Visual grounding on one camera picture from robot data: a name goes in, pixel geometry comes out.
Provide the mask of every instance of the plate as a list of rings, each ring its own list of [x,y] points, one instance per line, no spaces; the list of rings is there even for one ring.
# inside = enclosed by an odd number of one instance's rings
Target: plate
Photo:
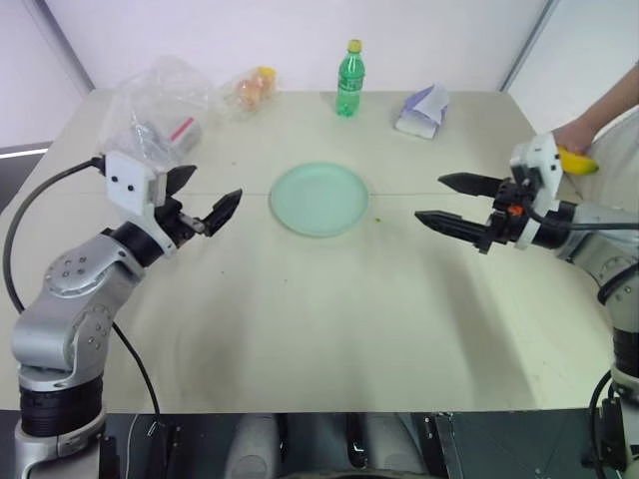
[[[271,209],[287,228],[309,237],[333,237],[366,213],[368,189],[348,168],[332,163],[300,165],[271,189]]]

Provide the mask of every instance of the yellow banana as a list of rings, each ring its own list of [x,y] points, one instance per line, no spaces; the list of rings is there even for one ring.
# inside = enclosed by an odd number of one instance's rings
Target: yellow banana
[[[599,165],[591,158],[570,153],[563,147],[559,147],[559,158],[563,171],[572,175],[591,175],[599,170]]]

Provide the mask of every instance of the clear plastic bag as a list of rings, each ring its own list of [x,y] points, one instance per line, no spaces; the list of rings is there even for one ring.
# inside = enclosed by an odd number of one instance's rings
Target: clear plastic bag
[[[231,117],[250,116],[278,92],[278,73],[271,67],[256,67],[221,88],[225,113]]]
[[[101,150],[118,150],[172,168],[200,140],[209,116],[207,78],[175,57],[122,82],[102,132]]]

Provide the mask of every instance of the robotic arm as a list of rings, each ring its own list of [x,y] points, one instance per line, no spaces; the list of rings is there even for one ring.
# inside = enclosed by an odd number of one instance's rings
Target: robotic arm
[[[617,396],[602,408],[603,462],[639,477],[639,225],[637,214],[555,200],[562,176],[552,135],[518,146],[510,161],[514,181],[468,173],[439,178],[455,191],[494,198],[485,225],[446,212],[416,212],[427,227],[471,242],[488,253],[493,242],[554,249],[559,259],[586,271],[597,299],[612,318]]]
[[[146,267],[195,234],[214,235],[242,196],[241,190],[230,193],[203,220],[191,218],[172,195],[196,167],[164,171],[118,152],[107,155],[105,164],[109,198],[126,222],[58,257],[13,332],[20,363],[19,479],[119,477],[115,445],[104,437],[102,403],[116,314]]]

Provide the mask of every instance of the soda bottle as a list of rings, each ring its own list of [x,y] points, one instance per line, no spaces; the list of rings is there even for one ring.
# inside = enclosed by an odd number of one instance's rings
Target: soda bottle
[[[348,53],[339,65],[337,83],[337,101],[335,109],[338,115],[352,117],[359,108],[359,94],[363,84],[364,66],[361,59],[361,42],[350,40]]]

